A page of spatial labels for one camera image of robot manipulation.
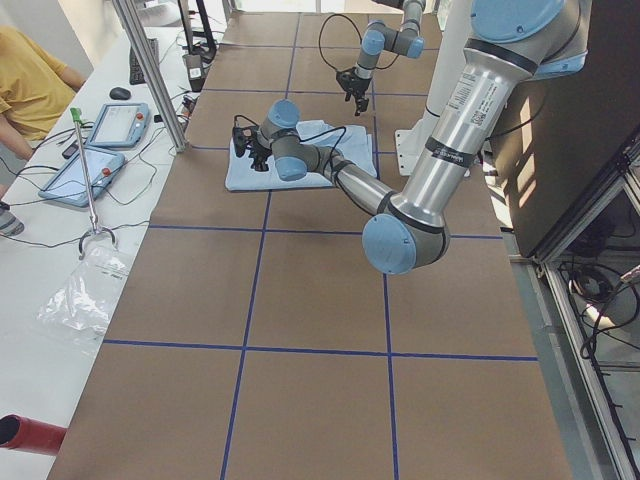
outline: white table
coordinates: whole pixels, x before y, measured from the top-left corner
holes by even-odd
[[[148,29],[149,37],[159,40],[160,70],[169,95],[176,96],[174,105],[181,102],[183,90],[189,82],[182,63],[179,32],[175,28]],[[109,91],[115,86],[132,92],[130,101],[146,102],[151,113],[158,109],[146,84],[130,86],[129,41],[123,33],[113,48],[95,69],[71,106],[82,109],[82,118],[94,120],[104,103],[113,102]],[[132,158],[162,124],[149,125],[137,150],[124,152]],[[51,134],[73,127],[70,113],[65,113]],[[28,165],[60,167],[63,146],[55,142],[39,149]],[[174,150],[169,135],[163,131],[145,151],[144,159],[157,169],[152,186],[127,206],[116,203],[108,195],[96,201],[100,224],[116,227],[148,220],[155,207],[173,162]],[[31,169],[28,172],[47,170]],[[121,201],[140,192],[153,173],[140,159],[132,160],[114,179],[110,191]],[[30,175],[44,185],[50,174]],[[37,189],[17,179],[4,201],[10,205],[38,200]],[[55,202],[14,206],[12,212],[25,224],[25,231],[17,238],[31,242],[55,244],[81,236],[90,226],[88,209],[67,208]],[[120,251],[135,256],[146,232],[146,225],[118,229],[115,233]],[[107,236],[85,242],[110,245]],[[54,249],[34,247],[0,238],[2,262],[2,293],[0,301],[0,416],[18,414],[41,421],[67,426],[71,420],[82,389],[89,375],[93,358],[82,354],[72,345],[58,343],[34,333],[29,327],[39,308],[60,288],[78,266],[78,242]],[[53,457],[0,449],[0,479],[44,479]]]

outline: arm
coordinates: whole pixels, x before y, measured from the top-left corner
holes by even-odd
[[[80,72],[71,67],[65,67],[62,73],[60,73],[60,79],[76,92],[82,88],[85,82],[85,78]]]
[[[356,117],[366,112],[369,106],[369,99],[365,98],[365,93],[373,78],[373,72],[378,68],[380,54],[386,50],[408,58],[418,58],[424,48],[424,39],[420,36],[420,24],[426,0],[374,1],[399,8],[403,10],[404,15],[398,31],[387,27],[382,20],[371,22],[362,37],[360,55],[355,66],[336,72],[336,80],[346,93],[345,101],[348,102],[353,96],[356,102]]]
[[[300,114],[289,100],[276,102],[264,122],[251,127],[250,146],[258,144],[263,157],[273,153],[281,180],[319,173],[373,215],[362,243],[381,272],[406,273],[433,263],[449,245],[445,207],[513,88],[534,75],[576,72],[584,61],[589,17],[583,0],[545,1],[545,14],[528,22],[530,12],[524,7],[530,0],[474,1],[465,69],[401,192],[343,158],[335,147],[303,144],[295,129]],[[506,21],[493,21],[496,11],[507,12]],[[236,132],[235,145],[236,138],[242,140]]]
[[[3,143],[9,150],[15,153],[19,158],[29,160],[33,155],[33,148],[31,145],[20,135],[20,133],[13,128],[4,114],[0,113],[0,142]]]

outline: plastic bag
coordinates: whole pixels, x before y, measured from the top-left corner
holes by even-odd
[[[67,282],[40,307],[36,330],[95,357],[132,264],[130,255],[94,247]]]

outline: red tube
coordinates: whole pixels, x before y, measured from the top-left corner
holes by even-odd
[[[0,448],[55,456],[66,433],[64,427],[7,415],[0,419]]]

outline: tablet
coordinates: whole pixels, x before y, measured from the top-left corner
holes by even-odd
[[[98,198],[113,181],[113,177],[122,170],[124,155],[96,147],[85,147],[84,153],[93,186],[93,198]],[[55,200],[75,207],[89,205],[80,152],[76,152],[67,160],[53,178],[42,187],[38,195],[47,200]]]
[[[101,148],[132,148],[149,123],[146,103],[106,103],[96,119],[87,145]]]

